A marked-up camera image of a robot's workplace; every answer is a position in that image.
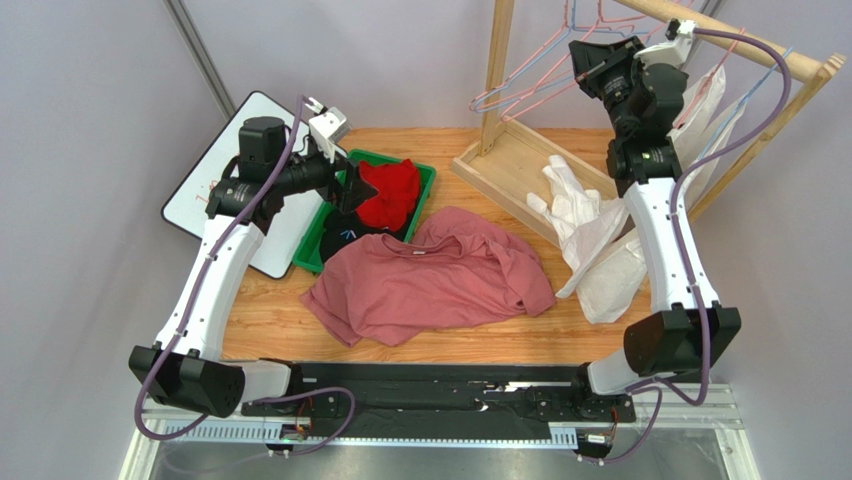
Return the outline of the pink t shirt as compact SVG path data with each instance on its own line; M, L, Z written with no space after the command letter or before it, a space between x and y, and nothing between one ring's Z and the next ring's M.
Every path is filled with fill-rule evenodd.
M426 330L472 328L556 303L536 251L480 215L446 207L409 242L368 234L325 264L301 303L347 347L401 345Z

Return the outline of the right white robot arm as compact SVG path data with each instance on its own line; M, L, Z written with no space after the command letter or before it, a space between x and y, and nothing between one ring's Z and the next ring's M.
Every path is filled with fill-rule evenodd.
M706 279L686 220L686 178L670 132L684 107L688 76L677 60L651 60L637 37L612 44L569 44L575 81L598 99L614 139L607 171L638 232L651 281L651 313L624 332L623 347L586 365L596 395L627 393L698 372L713 363L741 326Z

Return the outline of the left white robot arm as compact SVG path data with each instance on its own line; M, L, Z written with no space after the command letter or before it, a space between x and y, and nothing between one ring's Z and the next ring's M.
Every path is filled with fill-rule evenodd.
M209 194L202 244L172 316L152 345L130 353L128 366L143 398L226 418L246 402L285 395L291 366L224 361L225 327L242 278L286 197L315 191L350 212L375 195L338 147L349 130L335 109L310 118L305 134L277 117L243 122L238 152Z

